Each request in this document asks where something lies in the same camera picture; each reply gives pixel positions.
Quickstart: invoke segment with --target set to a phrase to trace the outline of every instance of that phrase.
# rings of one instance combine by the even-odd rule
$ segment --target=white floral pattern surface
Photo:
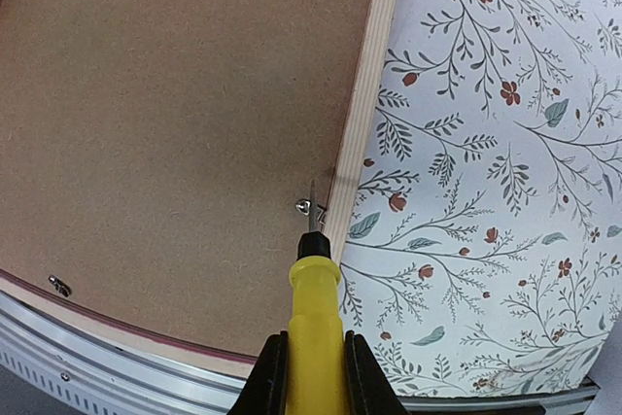
[[[341,269],[397,393],[578,386],[622,300],[622,0],[397,0]]]

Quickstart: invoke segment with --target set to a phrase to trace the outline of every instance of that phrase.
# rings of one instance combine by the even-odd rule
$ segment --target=cork board
[[[290,317],[294,203],[311,178],[328,199],[370,2],[2,0],[4,277],[256,355]]]

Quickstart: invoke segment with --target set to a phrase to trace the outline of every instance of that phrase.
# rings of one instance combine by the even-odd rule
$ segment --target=plywood edge
[[[352,218],[367,138],[373,121],[384,57],[389,43],[396,0],[371,0],[359,67],[350,99],[341,149],[328,197],[324,234],[332,259],[339,264]]]
[[[43,291],[3,270],[0,270],[0,291],[71,327],[126,347],[128,352],[147,352],[240,378],[248,377],[255,364],[255,358],[250,356],[203,347],[114,320]]]

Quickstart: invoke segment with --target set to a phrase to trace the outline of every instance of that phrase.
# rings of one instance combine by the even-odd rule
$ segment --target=green leaf
[[[434,62],[432,62],[427,55],[425,55],[423,52],[419,52],[419,56],[425,60],[427,63],[429,63],[430,65],[436,65]]]
[[[606,236],[611,238],[615,237],[618,233],[622,232],[622,227],[618,227],[617,225],[610,225],[606,230]]]
[[[439,326],[438,328],[433,330],[430,334],[428,334],[426,337],[423,337],[417,340],[416,342],[411,342],[411,344],[418,345],[419,347],[423,347],[426,345],[433,344],[434,342],[438,342],[440,339],[444,337],[444,335],[445,335],[445,327]]]
[[[549,233],[548,235],[544,235],[544,238],[542,238],[542,245],[550,245],[558,240],[568,240],[568,238],[566,238],[562,232]]]
[[[561,352],[562,350],[564,350],[564,347],[558,347],[556,349],[551,350],[548,354],[546,354],[544,357],[546,359],[548,359],[549,357],[553,357],[554,355],[558,354],[559,352]]]
[[[583,361],[583,363],[581,364],[581,367],[585,366],[587,363],[589,363],[590,361],[592,361],[594,359],[594,357],[597,356],[597,354],[599,353],[599,347],[594,347],[589,354],[587,354],[587,357],[585,358],[585,360]]]
[[[611,198],[611,201],[613,201],[613,186],[611,185],[611,180],[609,179],[609,176],[606,175],[604,172],[603,172],[603,180],[605,181],[606,191],[609,193],[609,197]]]
[[[560,102],[554,102],[546,108],[544,116],[546,117],[546,124],[551,128],[555,128],[562,121],[562,117],[566,113],[568,108],[568,99],[564,99]]]
[[[528,379],[527,381],[525,381],[525,384],[523,384],[523,386],[521,386],[521,395],[525,395],[529,392],[529,388],[532,387],[532,383],[534,382],[534,378]]]
[[[419,250],[420,248],[431,247],[432,245],[436,245],[439,243],[440,242],[430,240],[429,238],[419,237],[408,242],[408,248],[410,250]]]
[[[359,223],[352,225],[350,227],[349,233],[350,238],[360,239],[366,237],[367,235],[369,235],[374,226],[378,223],[379,219],[380,213],[373,213],[364,218]]]

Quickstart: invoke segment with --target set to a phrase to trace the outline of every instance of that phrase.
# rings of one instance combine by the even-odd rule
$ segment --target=metal bracket
[[[311,210],[311,200],[309,198],[300,198],[295,203],[295,210],[304,216],[309,216],[309,211]],[[324,206],[318,205],[318,224],[320,226],[324,227],[324,222],[326,221],[326,217],[327,217],[327,208],[325,208]]]
[[[65,298],[71,295],[71,288],[60,279],[58,279],[56,276],[50,275],[48,277],[48,281],[54,286],[56,291]]]

